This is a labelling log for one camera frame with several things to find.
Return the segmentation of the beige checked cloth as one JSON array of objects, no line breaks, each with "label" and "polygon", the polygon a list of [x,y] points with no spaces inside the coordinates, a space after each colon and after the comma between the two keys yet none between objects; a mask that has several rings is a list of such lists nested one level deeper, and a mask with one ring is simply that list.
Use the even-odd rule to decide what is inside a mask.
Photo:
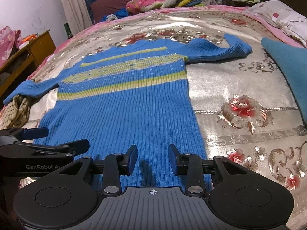
[{"label": "beige checked cloth", "polygon": [[29,120],[32,99],[17,95],[1,110],[1,130],[21,128]]}]

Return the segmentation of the wooden bedside cabinet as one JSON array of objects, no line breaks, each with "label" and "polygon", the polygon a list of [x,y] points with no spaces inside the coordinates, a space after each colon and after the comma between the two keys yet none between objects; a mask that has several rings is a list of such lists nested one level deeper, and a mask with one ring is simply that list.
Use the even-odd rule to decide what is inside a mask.
[{"label": "wooden bedside cabinet", "polygon": [[24,81],[28,74],[35,71],[55,49],[50,32],[46,31],[16,51],[1,66],[1,101]]}]

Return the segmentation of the silver floral bedspread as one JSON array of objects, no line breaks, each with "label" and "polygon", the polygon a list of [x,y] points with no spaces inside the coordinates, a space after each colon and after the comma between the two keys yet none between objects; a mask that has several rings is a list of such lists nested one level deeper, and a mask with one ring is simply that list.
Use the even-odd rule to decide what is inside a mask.
[{"label": "silver floral bedspread", "polygon": [[[171,39],[188,42],[196,37],[225,46],[221,27],[196,28],[196,23],[166,21],[176,31],[134,33],[118,46],[137,40]],[[280,182],[288,171],[300,177],[292,189],[295,200],[290,229],[306,228],[306,126],[277,64],[246,28],[236,36],[253,51],[245,59],[220,64],[192,64],[187,68],[192,106],[209,158],[234,153],[246,167]]]}]

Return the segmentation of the pink floral quilt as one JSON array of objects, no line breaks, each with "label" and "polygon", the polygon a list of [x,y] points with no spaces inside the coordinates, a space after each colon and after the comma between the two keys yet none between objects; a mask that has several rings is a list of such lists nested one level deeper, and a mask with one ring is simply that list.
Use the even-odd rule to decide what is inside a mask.
[{"label": "pink floral quilt", "polygon": [[163,8],[94,24],[57,47],[28,79],[36,83],[49,79],[63,69],[72,67],[85,56],[103,51],[111,44],[121,42],[134,33],[149,33],[154,30],[162,33],[170,30],[176,31],[176,26],[166,25],[168,19],[195,22],[196,28],[206,26],[217,30],[218,27],[221,27],[220,31],[223,34],[236,34],[250,28],[254,38],[258,36],[275,37],[288,45],[304,47],[297,37],[288,35],[281,26],[272,25],[268,19],[252,12],[248,7],[210,5]]}]

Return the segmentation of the pink floral blanket pile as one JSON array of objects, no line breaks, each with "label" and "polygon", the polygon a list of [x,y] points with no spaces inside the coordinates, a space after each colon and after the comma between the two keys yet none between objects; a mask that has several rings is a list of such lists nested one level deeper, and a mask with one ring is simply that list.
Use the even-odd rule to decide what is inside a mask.
[{"label": "pink floral blanket pile", "polygon": [[6,26],[0,31],[0,67],[9,59],[14,47],[19,47],[20,30]]}]

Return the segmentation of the blue white crumpled cloth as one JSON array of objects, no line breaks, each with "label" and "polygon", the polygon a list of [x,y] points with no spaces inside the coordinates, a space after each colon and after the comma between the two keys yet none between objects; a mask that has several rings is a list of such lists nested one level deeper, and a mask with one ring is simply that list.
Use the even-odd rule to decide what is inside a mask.
[{"label": "blue white crumpled cloth", "polygon": [[129,12],[125,8],[122,8],[113,14],[103,16],[100,22],[118,20],[118,19],[128,17],[129,15],[130,15]]}]

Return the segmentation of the teal folded garment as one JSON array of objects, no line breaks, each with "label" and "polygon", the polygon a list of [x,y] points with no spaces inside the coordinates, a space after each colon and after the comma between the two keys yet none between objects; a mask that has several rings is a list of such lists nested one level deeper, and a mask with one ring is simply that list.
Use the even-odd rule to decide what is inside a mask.
[{"label": "teal folded garment", "polygon": [[264,37],[261,45],[277,63],[306,122],[306,49]]}]

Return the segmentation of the beige curtain left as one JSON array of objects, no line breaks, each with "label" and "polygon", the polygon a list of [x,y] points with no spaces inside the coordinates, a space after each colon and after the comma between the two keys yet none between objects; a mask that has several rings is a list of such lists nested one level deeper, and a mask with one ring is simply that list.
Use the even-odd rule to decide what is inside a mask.
[{"label": "beige curtain left", "polygon": [[85,0],[61,0],[73,36],[92,26]]}]

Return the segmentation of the pink floral pillow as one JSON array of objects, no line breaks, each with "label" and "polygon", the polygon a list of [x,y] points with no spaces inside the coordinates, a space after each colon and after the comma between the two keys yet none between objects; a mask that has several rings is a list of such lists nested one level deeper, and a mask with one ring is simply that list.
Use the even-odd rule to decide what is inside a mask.
[{"label": "pink floral pillow", "polygon": [[155,9],[169,8],[176,2],[177,0],[131,0],[125,8],[130,14],[136,15]]}]

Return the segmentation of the white spotted pillow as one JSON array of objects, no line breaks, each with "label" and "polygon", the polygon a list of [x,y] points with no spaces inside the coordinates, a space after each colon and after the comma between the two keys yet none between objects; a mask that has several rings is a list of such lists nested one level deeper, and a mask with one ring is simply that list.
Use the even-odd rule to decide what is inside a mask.
[{"label": "white spotted pillow", "polygon": [[262,18],[284,34],[298,40],[306,47],[306,17],[281,1],[270,0],[258,3],[243,11],[250,16]]}]

